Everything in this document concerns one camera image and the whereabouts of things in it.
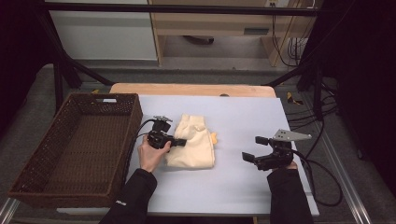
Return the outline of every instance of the wooden cabinet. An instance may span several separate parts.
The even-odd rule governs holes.
[[[229,7],[267,7],[269,0],[148,0],[152,5],[192,5]],[[279,0],[282,7],[312,7],[312,0]],[[279,53],[273,43],[273,16],[151,13],[154,39],[159,63],[168,35],[257,35],[262,39],[272,66],[279,61]],[[313,17],[276,16],[275,35],[280,52],[288,45],[290,37],[307,37],[315,22]]]

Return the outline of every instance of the gray floor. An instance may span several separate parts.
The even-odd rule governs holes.
[[[216,37],[213,45],[194,45],[181,36],[168,38],[165,49],[164,63],[161,67],[141,65],[131,67],[130,63],[111,67],[94,64],[92,66],[104,77],[116,82],[157,82],[157,83],[213,83],[213,84],[247,84],[261,85],[287,73],[290,67],[280,65],[276,68],[269,66],[261,43],[258,38]],[[81,89],[69,90],[65,87],[65,94],[70,91],[92,91],[100,89],[108,91],[105,87],[94,80],[82,77],[84,84]],[[311,99],[312,92],[297,92],[295,83],[298,79],[293,78],[283,85],[276,87],[276,95],[282,100],[285,113],[289,119],[300,118],[309,115],[307,108],[310,104],[304,96]],[[326,79],[330,85],[334,80]],[[303,105],[290,104],[287,101],[287,92],[291,92],[295,100],[303,100]],[[55,113],[55,96],[53,87],[53,75],[50,69],[42,69],[37,74],[35,84],[32,86],[25,105],[15,116],[13,124],[7,134],[0,140],[0,166],[2,178],[0,182],[0,203],[7,198],[7,191],[16,175],[29,156],[35,150],[39,140],[47,131],[51,119]],[[297,142],[296,146],[303,154],[312,146],[318,136],[315,124],[304,126],[295,130],[300,133],[310,133],[312,140]],[[376,172],[369,161],[363,161],[357,157],[357,149],[349,132],[336,113],[325,117],[325,132],[332,141],[332,145],[344,164],[346,171],[356,188],[361,201],[367,210],[372,223],[396,223],[395,198]],[[319,141],[310,159],[320,162],[331,169],[328,156],[324,150],[326,146]],[[318,199],[327,203],[335,202],[338,191],[332,179],[313,165],[314,179],[318,192]],[[320,216],[315,217],[316,223],[357,223],[351,213],[347,201],[335,207],[318,205]],[[18,223],[45,223],[42,219],[56,219],[49,223],[61,223],[60,220],[92,220],[95,223],[99,217],[72,217],[59,214],[49,209],[32,209],[21,204],[14,219],[25,219]],[[266,217],[259,219],[260,223],[267,223]]]

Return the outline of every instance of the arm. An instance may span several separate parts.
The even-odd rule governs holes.
[[[143,137],[142,145],[138,148],[140,169],[134,171],[100,224],[145,223],[149,199],[157,188],[157,180],[152,172],[170,146],[171,142],[167,142],[163,148],[155,149],[149,145],[147,136]]]
[[[273,171],[267,180],[272,192],[271,224],[314,223],[294,162],[287,168]]]

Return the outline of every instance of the wall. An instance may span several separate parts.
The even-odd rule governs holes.
[[[146,0],[48,2],[146,4]],[[157,60],[148,13],[51,11],[66,52],[81,60]]]

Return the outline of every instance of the white tabletop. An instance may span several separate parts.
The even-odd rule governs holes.
[[[154,172],[158,187],[150,199],[148,213],[169,216],[263,216],[270,213],[271,192],[266,177],[242,160],[242,152],[255,156],[270,154],[269,146],[255,143],[255,136],[272,137],[277,130],[289,130],[280,100],[261,97],[139,95],[143,121],[153,116],[172,119],[173,134],[182,114],[205,117],[206,128],[217,133],[215,166],[212,169],[187,170],[167,167]],[[152,122],[140,133],[148,132]],[[131,158],[128,177],[138,168],[137,146]],[[299,158],[294,160],[302,167]],[[304,169],[299,169],[311,213],[318,216]],[[69,214],[105,214],[108,208],[59,208]]]

